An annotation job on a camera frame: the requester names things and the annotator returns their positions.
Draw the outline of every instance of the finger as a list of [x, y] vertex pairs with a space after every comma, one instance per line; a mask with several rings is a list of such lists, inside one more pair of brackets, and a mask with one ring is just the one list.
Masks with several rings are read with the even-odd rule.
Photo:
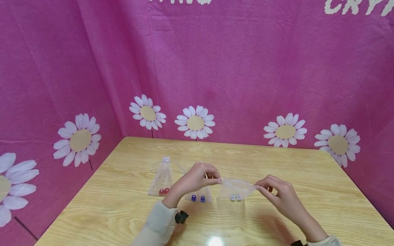
[[203, 180], [203, 185], [208, 186], [208, 185], [220, 185], [221, 180], [220, 179], [205, 179]]
[[206, 173], [211, 173], [212, 177], [215, 179], [221, 179], [221, 176], [218, 172], [218, 170], [216, 169], [215, 166], [213, 166], [212, 164], [206, 164], [204, 165], [204, 169]]
[[270, 191], [268, 191], [266, 188], [257, 185], [256, 190], [260, 191], [260, 193], [265, 196], [265, 198], [268, 199], [272, 204], [275, 204], [277, 202], [277, 199], [279, 199], [277, 196], [272, 194]]

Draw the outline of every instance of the wooden table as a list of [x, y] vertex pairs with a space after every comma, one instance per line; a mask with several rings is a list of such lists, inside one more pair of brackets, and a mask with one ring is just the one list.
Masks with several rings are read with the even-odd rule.
[[[170, 156], [185, 169], [212, 163], [222, 177], [253, 183], [267, 174], [293, 183], [301, 201], [344, 245], [393, 245], [394, 232], [328, 153], [318, 150], [126, 137], [37, 246], [131, 245], [160, 197], [148, 196], [151, 166]], [[181, 173], [173, 166], [174, 177]], [[190, 217], [168, 245], [290, 245], [305, 237], [259, 192], [244, 202], [181, 200]]]

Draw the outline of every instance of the beige sleeve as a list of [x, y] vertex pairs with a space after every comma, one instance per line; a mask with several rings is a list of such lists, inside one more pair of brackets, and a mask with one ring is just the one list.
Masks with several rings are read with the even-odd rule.
[[333, 235], [330, 235], [328, 238], [320, 242], [307, 242], [307, 245], [308, 246], [342, 246], [339, 240]]
[[177, 209], [169, 209], [161, 201], [156, 202], [132, 246], [165, 245], [175, 229], [176, 213]]

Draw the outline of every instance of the pink backdrop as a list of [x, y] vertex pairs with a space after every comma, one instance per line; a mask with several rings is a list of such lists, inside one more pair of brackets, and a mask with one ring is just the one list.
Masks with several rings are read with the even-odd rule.
[[[0, 0], [0, 155], [39, 170], [0, 245], [33, 244], [14, 217], [40, 237], [122, 136], [194, 141], [175, 120], [197, 105], [215, 122], [197, 141], [268, 146], [266, 126], [290, 112], [307, 132], [289, 147], [319, 149], [332, 124], [356, 130], [344, 171], [394, 226], [394, 0], [187, 2]], [[159, 130], [129, 109], [142, 94], [166, 115]], [[100, 124], [93, 171], [53, 157], [80, 113]]]

